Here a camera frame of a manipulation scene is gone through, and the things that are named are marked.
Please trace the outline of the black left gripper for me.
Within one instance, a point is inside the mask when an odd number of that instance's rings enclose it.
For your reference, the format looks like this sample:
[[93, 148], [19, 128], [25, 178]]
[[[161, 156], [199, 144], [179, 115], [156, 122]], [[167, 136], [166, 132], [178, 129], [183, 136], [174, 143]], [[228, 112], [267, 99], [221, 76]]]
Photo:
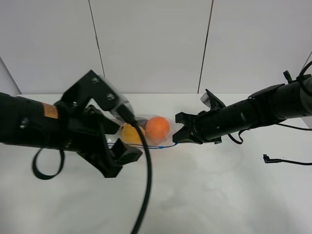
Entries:
[[114, 135], [120, 126], [107, 118], [101, 110], [89, 105], [74, 116], [72, 108], [58, 106], [61, 125], [61, 149], [77, 152], [98, 169], [105, 178], [115, 178], [124, 165], [138, 161], [142, 151], [118, 139], [109, 148], [102, 134]]

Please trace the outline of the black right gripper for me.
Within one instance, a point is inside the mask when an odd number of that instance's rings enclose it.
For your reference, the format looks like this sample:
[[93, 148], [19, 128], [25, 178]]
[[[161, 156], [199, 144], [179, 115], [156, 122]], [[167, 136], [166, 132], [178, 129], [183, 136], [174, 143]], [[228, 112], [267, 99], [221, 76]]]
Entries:
[[223, 109], [202, 111], [197, 115], [180, 112], [175, 115], [175, 122], [183, 125], [193, 125], [194, 133], [187, 127], [183, 126], [173, 134], [174, 143], [214, 143], [220, 144], [221, 137], [226, 134], [224, 119], [226, 112]]

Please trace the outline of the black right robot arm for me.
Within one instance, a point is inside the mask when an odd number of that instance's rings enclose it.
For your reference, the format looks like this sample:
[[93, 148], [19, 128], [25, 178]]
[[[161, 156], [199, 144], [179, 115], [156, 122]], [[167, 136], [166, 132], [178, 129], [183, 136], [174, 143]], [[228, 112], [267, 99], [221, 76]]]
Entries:
[[247, 99], [226, 106], [209, 90], [201, 97], [209, 107], [197, 115], [180, 112], [176, 123], [183, 127], [173, 134], [174, 143], [222, 142], [222, 136], [281, 123], [312, 114], [312, 77], [303, 75], [288, 84], [262, 89]]

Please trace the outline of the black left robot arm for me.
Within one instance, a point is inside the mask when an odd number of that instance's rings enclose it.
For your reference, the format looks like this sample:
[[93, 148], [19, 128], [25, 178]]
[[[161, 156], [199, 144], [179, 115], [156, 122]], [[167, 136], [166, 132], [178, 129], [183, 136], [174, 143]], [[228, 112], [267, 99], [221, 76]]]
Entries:
[[8, 145], [55, 149], [60, 153], [58, 173], [65, 163], [65, 152], [76, 152], [98, 169], [105, 178], [114, 178], [126, 164], [136, 162], [142, 151], [117, 139], [110, 147], [106, 135], [120, 126], [94, 105], [73, 115], [75, 106], [55, 105], [24, 97], [0, 95], [0, 141]]

